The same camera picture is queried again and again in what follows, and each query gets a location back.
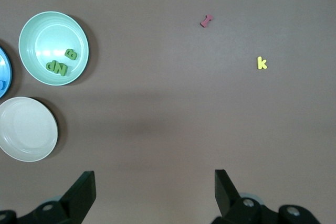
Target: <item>gray background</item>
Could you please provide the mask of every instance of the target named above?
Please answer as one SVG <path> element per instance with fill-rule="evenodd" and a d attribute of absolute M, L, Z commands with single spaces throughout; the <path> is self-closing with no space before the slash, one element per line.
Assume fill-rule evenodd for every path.
<path fill-rule="evenodd" d="M 272 210 L 297 204 L 336 219 L 336 0 L 0 3 L 13 65 L 0 102 L 36 98 L 59 126 L 42 161 L 0 152 L 0 209 L 22 216 L 94 170 L 84 223 L 207 224 L 219 215 L 214 170 L 226 169 Z M 73 17 L 89 40 L 88 65 L 66 86 L 40 83 L 19 58 L 22 27 L 47 10 Z"/>

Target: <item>white plate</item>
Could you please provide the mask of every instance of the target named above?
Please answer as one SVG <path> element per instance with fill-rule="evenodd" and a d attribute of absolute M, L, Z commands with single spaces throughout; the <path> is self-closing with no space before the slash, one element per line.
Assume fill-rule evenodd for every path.
<path fill-rule="evenodd" d="M 56 120 L 42 103 L 15 97 L 0 105 L 0 147 L 9 156 L 41 160 L 53 151 L 57 137 Z"/>

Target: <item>plate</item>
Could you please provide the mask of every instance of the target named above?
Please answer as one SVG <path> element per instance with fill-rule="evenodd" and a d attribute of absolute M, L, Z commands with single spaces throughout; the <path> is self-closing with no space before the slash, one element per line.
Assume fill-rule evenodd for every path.
<path fill-rule="evenodd" d="M 41 160 L 53 151 L 57 137 L 56 120 L 42 103 L 15 97 L 0 105 L 0 147 L 9 156 Z"/>
<path fill-rule="evenodd" d="M 0 47 L 0 97 L 2 97 L 8 90 L 10 82 L 12 81 L 11 63 Z"/>
<path fill-rule="evenodd" d="M 75 59 L 66 56 L 68 49 L 77 55 Z M 60 86 L 73 82 L 82 74 L 89 58 L 89 44 L 74 19 L 59 12 L 43 12 L 23 27 L 19 53 L 23 65 L 35 79 Z M 64 65 L 66 72 L 58 71 Z"/>

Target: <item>mint green plate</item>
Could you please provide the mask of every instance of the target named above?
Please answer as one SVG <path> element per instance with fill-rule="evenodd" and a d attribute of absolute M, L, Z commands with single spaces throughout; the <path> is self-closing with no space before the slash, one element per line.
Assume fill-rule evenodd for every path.
<path fill-rule="evenodd" d="M 68 49 L 77 54 L 74 60 L 65 56 Z M 23 65 L 35 79 L 60 86 L 82 74 L 89 58 L 89 44 L 83 29 L 71 17 L 59 12 L 43 12 L 23 27 L 19 53 Z M 64 76 L 50 70 L 54 60 L 68 67 Z"/>

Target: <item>green plate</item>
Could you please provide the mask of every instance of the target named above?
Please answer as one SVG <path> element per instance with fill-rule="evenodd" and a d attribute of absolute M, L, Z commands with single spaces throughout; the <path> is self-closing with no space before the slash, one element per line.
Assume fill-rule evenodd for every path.
<path fill-rule="evenodd" d="M 60 86 L 82 74 L 89 58 L 89 44 L 83 29 L 71 17 L 59 12 L 43 12 L 23 27 L 19 53 L 34 78 Z"/>

